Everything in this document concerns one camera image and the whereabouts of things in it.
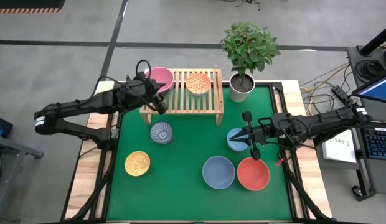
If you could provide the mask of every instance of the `gray floor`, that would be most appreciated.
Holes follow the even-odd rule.
[[[260,2],[258,12],[256,5],[235,7],[239,1],[130,0],[118,42],[214,44],[231,22],[252,21],[268,26],[281,45],[355,46],[386,27],[386,0]],[[67,0],[60,14],[0,15],[0,40],[110,41],[120,6],[121,0]],[[106,51],[106,47],[0,45],[0,117],[14,123],[12,139],[46,152],[41,161],[26,159],[7,217],[21,218],[22,223],[59,220],[81,141],[63,134],[39,136],[33,113],[48,103],[88,97]],[[108,75],[133,76],[142,58],[154,67],[221,68],[224,79],[231,75],[231,64],[221,50],[137,48],[116,48]],[[271,67],[254,75],[257,80],[305,83],[346,62],[345,52],[282,51]],[[312,88],[315,81],[304,86]],[[342,73],[330,82],[341,85]],[[352,76],[347,82],[352,91]],[[329,93],[329,88],[318,93]],[[327,111],[329,105],[323,103],[319,109]],[[87,116],[71,120],[85,124]],[[354,171],[331,169],[322,160],[321,167],[335,218],[386,223],[386,195],[356,202],[351,194],[351,186],[357,184]]]

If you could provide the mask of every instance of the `green leaves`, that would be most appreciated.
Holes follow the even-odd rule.
[[[222,50],[227,52],[233,71],[243,75],[249,70],[262,72],[265,63],[271,65],[273,57],[280,55],[276,37],[272,37],[267,27],[259,28],[251,22],[232,24],[226,30],[226,37],[220,41]]]

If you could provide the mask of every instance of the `black keyboard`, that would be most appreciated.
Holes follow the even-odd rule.
[[[386,159],[386,131],[365,129],[364,134],[369,158]]]

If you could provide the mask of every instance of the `green mat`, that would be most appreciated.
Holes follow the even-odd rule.
[[[273,114],[267,86],[256,87],[243,103],[232,102],[224,88],[224,108],[221,126],[215,125],[215,115],[153,116],[152,124],[166,121],[173,127],[174,139],[166,145],[151,140],[150,127],[138,110],[124,116],[107,220],[291,220],[283,168],[276,166],[278,146],[258,145],[271,174],[268,186],[261,191],[245,189],[237,177],[224,190],[212,189],[204,182],[202,166],[208,158],[225,156],[237,169],[238,163],[250,156],[248,150],[232,151],[226,142],[229,130],[245,125],[242,111],[251,111],[254,121]],[[151,159],[150,169],[141,177],[125,172],[125,159],[133,151],[145,151]]]

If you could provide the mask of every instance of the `bowl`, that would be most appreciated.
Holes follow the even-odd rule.
[[[149,70],[145,70],[145,74],[149,76]],[[158,83],[165,83],[157,93],[168,93],[169,90],[174,88],[174,74],[164,67],[155,67],[151,70],[150,78],[154,79]]]
[[[235,141],[229,140],[229,138],[233,137],[235,134],[237,134],[241,130],[242,130],[241,128],[233,128],[228,132],[228,134],[226,136],[226,142],[228,143],[229,148],[233,151],[236,151],[236,152],[242,152],[242,151],[248,149],[248,145],[245,144],[244,142],[235,142]]]
[[[261,159],[245,158],[237,167],[237,179],[248,190],[262,190],[269,183],[269,168]]]
[[[133,177],[145,174],[150,167],[150,158],[143,151],[134,151],[125,160],[125,171]]]
[[[157,144],[167,144],[174,137],[174,131],[167,122],[158,122],[151,127],[150,137]]]
[[[235,180],[235,167],[223,156],[213,156],[203,165],[203,179],[213,189],[225,189]]]
[[[211,80],[203,73],[193,73],[186,78],[186,88],[193,96],[204,96],[211,89]]]

